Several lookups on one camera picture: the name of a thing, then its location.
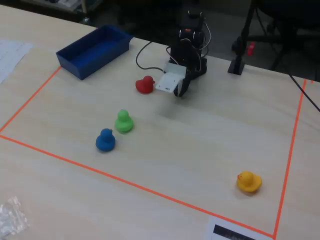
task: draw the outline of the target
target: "clear plastic wrap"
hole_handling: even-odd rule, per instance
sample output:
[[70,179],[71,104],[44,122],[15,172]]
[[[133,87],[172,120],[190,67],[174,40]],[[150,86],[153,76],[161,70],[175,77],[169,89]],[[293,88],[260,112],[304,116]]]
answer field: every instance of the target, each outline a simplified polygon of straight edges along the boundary
[[10,234],[20,233],[28,226],[28,220],[16,196],[0,205],[0,239]]

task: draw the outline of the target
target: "light wood tabletop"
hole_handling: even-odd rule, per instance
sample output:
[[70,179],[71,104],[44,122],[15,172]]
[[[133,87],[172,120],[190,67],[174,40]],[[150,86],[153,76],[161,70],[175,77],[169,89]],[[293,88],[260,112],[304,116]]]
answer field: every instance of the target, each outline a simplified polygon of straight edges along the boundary
[[[0,200],[17,196],[30,227],[17,239],[201,240],[210,216],[274,239],[319,239],[320,120],[285,74],[208,56],[207,73],[183,98],[142,95],[135,58],[147,43],[81,81],[59,69],[55,52],[93,27],[0,6],[0,38],[33,44],[0,84]],[[163,68],[152,43],[142,66]],[[296,78],[320,104],[320,85]],[[115,130],[128,110],[134,128]],[[116,147],[101,153],[100,131]],[[237,175],[262,177],[256,194]]]

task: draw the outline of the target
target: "blue box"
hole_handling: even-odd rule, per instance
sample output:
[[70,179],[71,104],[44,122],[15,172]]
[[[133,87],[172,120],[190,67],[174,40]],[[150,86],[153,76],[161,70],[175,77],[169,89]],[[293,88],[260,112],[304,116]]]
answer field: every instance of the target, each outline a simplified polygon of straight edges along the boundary
[[83,80],[129,50],[133,37],[112,25],[90,32],[56,53],[60,65]]

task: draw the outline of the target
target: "black stand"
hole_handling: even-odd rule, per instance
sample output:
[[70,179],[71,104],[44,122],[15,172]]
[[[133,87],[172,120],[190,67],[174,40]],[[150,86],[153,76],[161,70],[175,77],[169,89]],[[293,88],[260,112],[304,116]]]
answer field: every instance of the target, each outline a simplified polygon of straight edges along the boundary
[[230,63],[230,66],[228,69],[228,73],[230,74],[241,75],[244,69],[245,62],[242,60],[242,56],[246,52],[247,40],[249,35],[249,27],[250,27],[255,9],[256,9],[256,2],[255,0],[251,0],[250,9],[245,20],[244,28],[241,32],[241,36],[238,37],[238,39],[236,40],[236,45],[237,45],[235,49],[236,58],[232,60]]

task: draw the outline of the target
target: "orange tape line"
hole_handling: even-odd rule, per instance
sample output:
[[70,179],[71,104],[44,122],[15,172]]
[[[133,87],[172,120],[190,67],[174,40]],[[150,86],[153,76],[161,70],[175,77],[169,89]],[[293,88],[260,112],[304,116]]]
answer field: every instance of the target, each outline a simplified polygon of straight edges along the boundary
[[120,177],[111,175],[111,174],[109,174],[109,173],[106,173],[106,172],[104,172],[104,171],[95,169],[95,168],[93,168],[93,167],[90,167],[90,166],[81,164],[81,163],[76,162],[76,161],[69,160],[69,159],[67,159],[67,158],[65,158],[65,157],[62,157],[62,156],[55,155],[55,154],[53,154],[53,153],[47,152],[47,151],[45,151],[45,150],[39,149],[39,148],[34,147],[34,146],[31,146],[31,145],[29,145],[29,144],[23,143],[23,142],[21,142],[21,141],[17,141],[17,140],[15,140],[15,139],[12,139],[12,138],[9,138],[9,137],[3,136],[3,135],[0,135],[0,138],[5,139],[5,140],[8,140],[8,141],[13,142],[13,143],[16,143],[16,144],[19,144],[19,145],[22,145],[22,146],[25,146],[25,147],[27,147],[27,148],[29,148],[29,149],[38,151],[38,152],[43,153],[43,154],[46,154],[46,155],[49,155],[49,156],[51,156],[51,157],[54,157],[54,158],[56,158],[56,159],[65,161],[65,162],[70,163],[70,164],[73,164],[73,165],[76,165],[76,166],[78,166],[78,167],[81,167],[81,168],[90,170],[90,171],[95,172],[95,173],[97,173],[97,174],[104,175],[104,176],[106,176],[106,177],[112,178],[112,179],[114,179],[114,180],[120,181],[120,182],[125,183],[125,184],[128,184],[128,185],[130,185],[130,186],[133,186],[133,187],[135,187],[135,188],[144,190],[144,191],[146,191],[146,192],[148,192],[148,193],[151,193],[151,194],[157,195],[157,196],[159,196],[159,197],[168,199],[168,200],[173,201],[173,202],[175,202],[175,203],[177,203],[177,204],[184,205],[184,206],[186,206],[186,207],[188,207],[188,208],[191,208],[191,209],[200,211],[200,212],[205,213],[205,214],[209,214],[209,215],[211,215],[211,216],[214,216],[214,217],[217,217],[217,218],[220,218],[220,219],[223,219],[223,220],[225,220],[225,221],[228,221],[228,222],[230,222],[230,223],[233,223],[233,224],[239,225],[239,226],[241,226],[241,227],[247,228],[247,229],[249,229],[249,230],[252,230],[252,231],[257,232],[257,233],[259,233],[259,234],[265,235],[265,236],[267,236],[267,237],[272,238],[272,236],[273,236],[273,235],[270,234],[270,233],[266,233],[266,232],[261,231],[261,230],[259,230],[259,229],[257,229],[257,228],[254,228],[254,227],[252,227],[252,226],[245,225],[245,224],[243,224],[243,223],[241,223],[241,222],[232,220],[232,219],[227,218],[227,217],[225,217],[225,216],[218,215],[218,214],[213,213],[213,212],[211,212],[211,211],[208,211],[208,210],[205,210],[205,209],[203,209],[203,208],[200,208],[200,207],[191,205],[191,204],[189,204],[189,203],[186,203],[186,202],[184,202],[184,201],[180,201],[180,200],[175,199],[175,198],[173,198],[173,197],[164,195],[164,194],[162,194],[162,193],[160,193],[160,192],[151,190],[151,189],[146,188],[146,187],[144,187],[144,186],[138,185],[138,184],[136,184],[136,183],[134,183],[134,182],[130,182],[130,181],[128,181],[128,180],[125,180],[125,179],[122,179],[122,178],[120,178]]
[[37,91],[35,91],[34,94],[18,109],[18,111],[15,112],[15,114],[0,128],[0,133],[9,125],[9,123],[12,122],[12,120],[24,109],[28,103],[40,92],[40,90],[56,75],[56,73],[61,69],[61,66],[57,68],[57,70],[54,71],[54,73],[45,81],[41,87]]
[[[306,84],[307,84],[307,80],[304,79],[303,86],[302,86],[302,89],[303,89],[303,90],[305,90]],[[304,99],[304,94],[301,92],[300,101],[299,101],[298,109],[297,109],[297,112],[296,112],[295,122],[294,122],[294,127],[293,127],[293,132],[292,132],[290,150],[289,150],[289,155],[288,155],[288,162],[287,162],[287,164],[286,164],[286,169],[285,169],[285,175],[284,175],[282,193],[281,193],[281,198],[280,198],[280,204],[279,204],[278,213],[277,213],[276,221],[275,221],[274,232],[273,232],[273,236],[272,236],[272,238],[273,238],[274,240],[275,240],[276,237],[277,237],[278,228],[279,228],[279,223],[280,223],[280,217],[281,217],[281,212],[282,212],[282,207],[283,207],[283,205],[284,205],[286,188],[287,188],[287,183],[288,183],[288,176],[289,176],[291,159],[292,159],[292,153],[293,153],[293,151],[294,151],[294,145],[295,145],[295,139],[296,139],[296,132],[297,132],[298,121],[299,121],[299,116],[300,116],[300,111],[301,111],[301,106],[302,106],[302,101],[303,101],[303,99]]]

